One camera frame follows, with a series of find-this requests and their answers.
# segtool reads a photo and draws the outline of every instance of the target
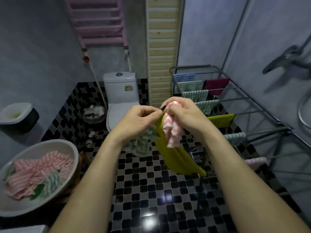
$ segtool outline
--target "pink radiator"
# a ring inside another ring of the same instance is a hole
[[[121,0],[65,0],[82,48],[123,43],[127,46]]]

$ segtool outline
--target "toilet tank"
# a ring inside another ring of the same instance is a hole
[[[139,101],[135,73],[115,72],[104,74],[104,86],[109,104]]]

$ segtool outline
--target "toilet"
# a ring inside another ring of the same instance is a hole
[[[108,99],[106,126],[111,132],[133,105],[139,105],[136,75],[131,72],[104,74],[104,86]]]

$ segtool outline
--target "pink towel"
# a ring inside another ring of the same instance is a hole
[[[171,105],[177,105],[179,107],[182,107],[181,104],[179,104],[177,101],[173,101],[166,106],[166,110],[168,110]],[[174,118],[174,115],[171,116],[165,112],[163,120],[163,131],[165,133],[165,139],[167,141],[168,148],[180,146],[180,140],[183,130],[183,127],[177,121],[177,119]]]
[[[225,88],[230,82],[230,78],[218,78],[218,79],[210,79],[205,81],[204,90],[214,90],[216,91],[208,91],[209,94],[219,96],[223,90],[219,90],[220,88]]]
[[[16,173],[7,179],[6,192],[18,200],[33,195],[37,185],[43,183],[52,172],[60,170],[60,178],[66,180],[73,168],[73,160],[69,155],[52,151],[40,159],[15,160],[14,167]]]
[[[265,157],[246,159],[245,163],[255,171],[261,165],[267,163],[267,159]]]

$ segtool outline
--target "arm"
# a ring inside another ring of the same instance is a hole
[[[233,221],[240,233],[311,232],[302,219],[269,188],[236,153],[220,131],[190,100],[173,97],[163,103],[179,102],[167,111],[207,149]]]
[[[50,233],[106,232],[116,166],[122,147],[141,135],[162,115],[151,106],[133,106],[106,137]]]

